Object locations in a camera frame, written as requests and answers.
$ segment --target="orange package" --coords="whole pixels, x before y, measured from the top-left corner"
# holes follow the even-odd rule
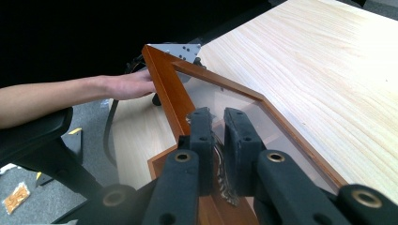
[[[21,182],[10,194],[3,200],[3,205],[6,207],[7,213],[10,215],[20,204],[29,197],[30,192],[24,182]]]

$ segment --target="black chair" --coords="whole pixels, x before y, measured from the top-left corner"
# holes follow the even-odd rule
[[[102,189],[64,143],[73,108],[54,112],[35,121],[0,129],[0,168],[13,163],[42,172],[90,199]]]

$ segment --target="chair armrest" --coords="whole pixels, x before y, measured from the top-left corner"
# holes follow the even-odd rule
[[[29,123],[0,129],[0,168],[68,131],[73,108],[53,112]]]

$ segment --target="hand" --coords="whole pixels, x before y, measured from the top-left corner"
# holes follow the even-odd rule
[[[109,83],[111,98],[126,100],[156,93],[149,71],[140,70],[134,73],[115,76]]]

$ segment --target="wooden picture frame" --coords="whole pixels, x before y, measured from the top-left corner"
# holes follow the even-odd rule
[[[245,109],[259,108],[260,113],[263,113],[260,117],[263,118],[263,115],[264,118],[267,117],[267,123],[272,123],[273,128],[279,130],[278,135],[281,136],[283,141],[288,143],[288,146],[295,149],[294,152],[288,154],[296,154],[295,156],[301,155],[301,157],[304,158],[303,160],[307,161],[305,163],[308,163],[310,167],[312,167],[309,169],[312,170],[310,173],[316,173],[315,176],[318,178],[321,177],[322,184],[325,184],[325,186],[329,188],[329,191],[336,192],[340,186],[346,184],[346,181],[320,157],[316,150],[303,139],[263,95],[239,83],[232,82],[221,75],[213,73],[204,67],[196,66],[149,45],[144,46],[142,54],[156,86],[161,106],[164,109],[176,142],[180,135],[190,134],[190,126],[187,123],[186,116],[196,108],[199,108],[194,104],[189,90],[187,91],[184,86],[186,84],[180,80],[181,77],[179,73],[182,73],[196,83],[198,83],[198,81],[206,83],[206,85],[197,84],[195,91],[198,89],[200,91],[200,89],[202,87],[205,88],[205,86],[208,86],[210,89],[216,87],[218,93],[215,95],[217,96],[222,92],[222,97],[228,98],[230,94],[226,95],[224,93],[224,91],[227,90],[229,93],[244,98],[245,100],[242,102],[250,102],[243,106]],[[161,175],[161,169],[167,155],[174,150],[176,150],[176,146],[165,150],[148,161],[148,167],[153,179]],[[210,196],[201,197],[199,200],[199,223],[258,224],[253,209],[246,198],[241,198],[239,206],[234,207],[220,197],[216,188],[214,188]]]

